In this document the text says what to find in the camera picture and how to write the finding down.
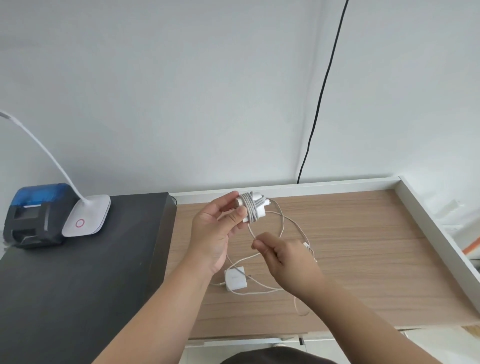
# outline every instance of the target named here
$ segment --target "power adapter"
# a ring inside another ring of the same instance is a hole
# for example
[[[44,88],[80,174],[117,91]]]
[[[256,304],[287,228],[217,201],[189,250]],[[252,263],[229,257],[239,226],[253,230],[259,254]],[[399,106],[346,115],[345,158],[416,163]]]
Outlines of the power adapter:
[[[227,291],[247,288],[247,277],[245,276],[243,267],[227,269],[225,271],[225,285],[227,286]]]

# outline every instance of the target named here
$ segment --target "blue printer lid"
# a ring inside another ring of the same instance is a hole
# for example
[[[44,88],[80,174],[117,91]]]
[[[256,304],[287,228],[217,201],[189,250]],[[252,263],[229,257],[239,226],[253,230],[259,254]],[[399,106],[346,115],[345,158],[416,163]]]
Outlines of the blue printer lid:
[[[66,183],[22,187],[13,197],[10,206],[31,206],[53,202],[61,198],[68,187],[70,186]]]

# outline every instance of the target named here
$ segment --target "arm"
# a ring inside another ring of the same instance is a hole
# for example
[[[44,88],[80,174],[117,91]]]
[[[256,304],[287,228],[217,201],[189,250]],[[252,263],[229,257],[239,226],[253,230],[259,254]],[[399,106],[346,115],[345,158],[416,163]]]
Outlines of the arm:
[[[179,362],[208,283],[225,262],[228,238],[246,226],[244,206],[219,218],[237,196],[222,196],[194,217],[185,257],[94,364]]]
[[[440,364],[365,306],[333,279],[325,277],[299,241],[270,233],[252,244],[286,291],[301,299],[327,325],[351,363]]]

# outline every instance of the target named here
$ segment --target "receipt printer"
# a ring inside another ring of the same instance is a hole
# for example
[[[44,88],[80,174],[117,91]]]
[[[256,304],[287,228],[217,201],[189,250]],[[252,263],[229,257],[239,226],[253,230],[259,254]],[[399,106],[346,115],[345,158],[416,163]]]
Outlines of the receipt printer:
[[[66,183],[21,188],[7,212],[5,242],[23,249],[61,244],[61,230],[78,200]]]

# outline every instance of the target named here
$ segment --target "dark clothing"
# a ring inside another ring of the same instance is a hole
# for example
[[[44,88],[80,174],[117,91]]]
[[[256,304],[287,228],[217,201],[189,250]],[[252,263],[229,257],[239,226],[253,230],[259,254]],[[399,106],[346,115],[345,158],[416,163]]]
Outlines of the dark clothing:
[[[278,346],[258,349],[249,352],[239,352],[221,364],[335,364],[331,360],[308,354],[298,349]]]

